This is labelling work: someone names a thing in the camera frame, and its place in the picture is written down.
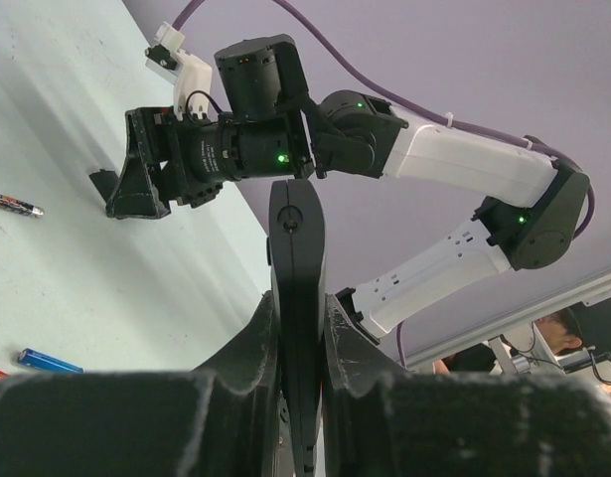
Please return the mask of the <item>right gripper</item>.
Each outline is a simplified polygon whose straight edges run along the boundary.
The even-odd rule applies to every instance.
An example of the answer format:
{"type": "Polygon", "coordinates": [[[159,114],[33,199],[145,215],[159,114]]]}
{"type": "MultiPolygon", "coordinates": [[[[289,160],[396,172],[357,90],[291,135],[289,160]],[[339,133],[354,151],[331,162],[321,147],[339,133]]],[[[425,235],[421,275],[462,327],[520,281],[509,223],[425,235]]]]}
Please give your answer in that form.
{"type": "Polygon", "coordinates": [[[224,178],[203,169],[202,141],[214,151],[214,129],[207,121],[177,118],[170,107],[139,107],[126,112],[125,161],[106,215],[113,219],[163,219],[170,204],[198,208],[215,199],[224,178]]]}

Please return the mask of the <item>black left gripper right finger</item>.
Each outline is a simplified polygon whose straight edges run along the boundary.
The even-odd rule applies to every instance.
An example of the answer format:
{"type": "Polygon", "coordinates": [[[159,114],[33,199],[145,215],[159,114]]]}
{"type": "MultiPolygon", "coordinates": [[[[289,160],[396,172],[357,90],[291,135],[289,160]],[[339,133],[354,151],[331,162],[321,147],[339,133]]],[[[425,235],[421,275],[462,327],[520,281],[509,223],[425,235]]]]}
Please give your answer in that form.
{"type": "Polygon", "coordinates": [[[583,381],[409,372],[334,296],[324,358],[330,476],[611,476],[611,399],[583,381]]]}

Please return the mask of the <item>black remote battery cover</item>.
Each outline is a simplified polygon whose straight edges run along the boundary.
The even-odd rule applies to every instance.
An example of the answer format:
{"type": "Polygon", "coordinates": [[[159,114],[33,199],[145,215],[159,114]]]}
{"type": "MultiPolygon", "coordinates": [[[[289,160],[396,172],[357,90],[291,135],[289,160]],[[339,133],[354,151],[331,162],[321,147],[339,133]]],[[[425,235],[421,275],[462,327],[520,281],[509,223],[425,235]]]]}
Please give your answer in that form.
{"type": "Polygon", "coordinates": [[[100,169],[90,173],[88,178],[101,198],[107,203],[116,188],[117,173],[113,170],[100,169]]]}

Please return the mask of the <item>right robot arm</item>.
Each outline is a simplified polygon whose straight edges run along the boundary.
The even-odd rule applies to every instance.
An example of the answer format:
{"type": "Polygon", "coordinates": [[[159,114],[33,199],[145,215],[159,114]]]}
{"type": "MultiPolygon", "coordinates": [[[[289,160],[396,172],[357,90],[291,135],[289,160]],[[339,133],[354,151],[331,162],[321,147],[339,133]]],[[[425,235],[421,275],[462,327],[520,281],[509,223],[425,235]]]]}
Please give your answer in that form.
{"type": "Polygon", "coordinates": [[[294,41],[217,52],[230,109],[208,119],[209,67],[160,38],[148,61],[174,103],[125,114],[127,149],[106,202],[161,219],[225,182],[270,177],[272,288],[250,323],[193,374],[198,402],[179,472],[272,476],[289,424],[295,473],[318,441],[331,476],[611,476],[611,402],[559,376],[413,374],[377,339],[480,279],[559,260],[592,201],[588,177],[528,139],[470,131],[399,101],[341,90],[315,102],[294,41]],[[324,292],[325,224],[310,176],[420,178],[481,193],[448,238],[370,284],[324,292]]]}

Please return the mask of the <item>blue battery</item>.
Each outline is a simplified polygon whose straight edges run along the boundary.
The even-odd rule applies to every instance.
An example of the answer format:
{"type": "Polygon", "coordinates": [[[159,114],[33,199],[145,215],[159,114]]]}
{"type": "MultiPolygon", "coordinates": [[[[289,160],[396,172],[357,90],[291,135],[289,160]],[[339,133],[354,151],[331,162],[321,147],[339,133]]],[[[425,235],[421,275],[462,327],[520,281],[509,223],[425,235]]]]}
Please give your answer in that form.
{"type": "Polygon", "coordinates": [[[17,357],[19,365],[44,372],[83,374],[84,369],[41,352],[25,348],[17,357]]]}

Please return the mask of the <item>right aluminium frame post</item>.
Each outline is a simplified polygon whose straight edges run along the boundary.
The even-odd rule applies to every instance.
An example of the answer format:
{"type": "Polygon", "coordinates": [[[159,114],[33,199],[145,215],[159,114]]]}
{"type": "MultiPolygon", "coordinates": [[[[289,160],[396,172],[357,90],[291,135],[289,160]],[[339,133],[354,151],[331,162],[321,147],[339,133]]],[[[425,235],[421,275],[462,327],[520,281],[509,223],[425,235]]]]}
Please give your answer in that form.
{"type": "Polygon", "coordinates": [[[461,351],[471,345],[493,338],[505,331],[511,331],[534,319],[557,311],[558,309],[574,305],[611,290],[611,267],[599,270],[597,273],[588,275],[572,285],[555,290],[548,295],[533,301],[514,311],[503,315],[496,315],[490,321],[469,331],[460,333],[445,341],[432,345],[427,349],[410,354],[398,353],[398,361],[408,367],[418,367],[432,362],[440,356],[450,352],[461,351]]]}

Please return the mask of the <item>black silver battery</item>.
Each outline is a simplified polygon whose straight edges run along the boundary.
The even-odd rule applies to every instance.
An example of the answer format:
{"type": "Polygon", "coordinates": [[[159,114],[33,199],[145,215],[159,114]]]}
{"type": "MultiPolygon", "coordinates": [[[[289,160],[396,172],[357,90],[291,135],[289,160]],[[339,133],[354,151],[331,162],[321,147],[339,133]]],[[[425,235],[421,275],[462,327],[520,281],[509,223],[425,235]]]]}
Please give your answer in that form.
{"type": "Polygon", "coordinates": [[[45,215],[45,211],[38,206],[2,194],[0,194],[0,210],[31,218],[45,215]]]}

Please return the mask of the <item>black remote control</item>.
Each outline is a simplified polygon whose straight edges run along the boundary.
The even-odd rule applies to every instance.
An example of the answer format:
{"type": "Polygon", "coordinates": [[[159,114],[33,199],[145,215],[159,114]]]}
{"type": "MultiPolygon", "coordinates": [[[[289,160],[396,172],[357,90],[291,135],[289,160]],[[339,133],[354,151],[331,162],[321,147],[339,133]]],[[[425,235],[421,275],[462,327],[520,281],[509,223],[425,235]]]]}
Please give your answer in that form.
{"type": "Polygon", "coordinates": [[[294,471],[313,476],[321,394],[326,236],[322,206],[305,179],[272,184],[268,252],[280,322],[283,395],[289,412],[294,471]]]}

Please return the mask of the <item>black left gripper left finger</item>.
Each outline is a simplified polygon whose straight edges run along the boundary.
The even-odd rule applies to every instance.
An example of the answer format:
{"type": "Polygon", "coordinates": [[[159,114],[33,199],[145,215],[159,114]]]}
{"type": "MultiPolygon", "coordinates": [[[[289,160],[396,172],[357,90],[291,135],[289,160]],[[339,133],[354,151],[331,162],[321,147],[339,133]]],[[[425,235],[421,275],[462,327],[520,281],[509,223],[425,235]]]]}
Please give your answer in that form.
{"type": "Polygon", "coordinates": [[[0,476],[272,476],[278,324],[249,323],[190,372],[0,381],[0,476]]]}

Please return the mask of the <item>person in background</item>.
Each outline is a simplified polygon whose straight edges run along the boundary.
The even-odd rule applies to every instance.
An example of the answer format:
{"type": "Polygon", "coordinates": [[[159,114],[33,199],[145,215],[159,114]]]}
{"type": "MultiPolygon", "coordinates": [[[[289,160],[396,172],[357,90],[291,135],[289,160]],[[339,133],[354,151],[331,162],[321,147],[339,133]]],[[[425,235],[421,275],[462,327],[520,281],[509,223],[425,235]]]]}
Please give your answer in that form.
{"type": "Polygon", "coordinates": [[[596,380],[611,384],[611,306],[578,303],[520,325],[432,364],[434,373],[504,371],[572,374],[596,368],[596,380]]]}

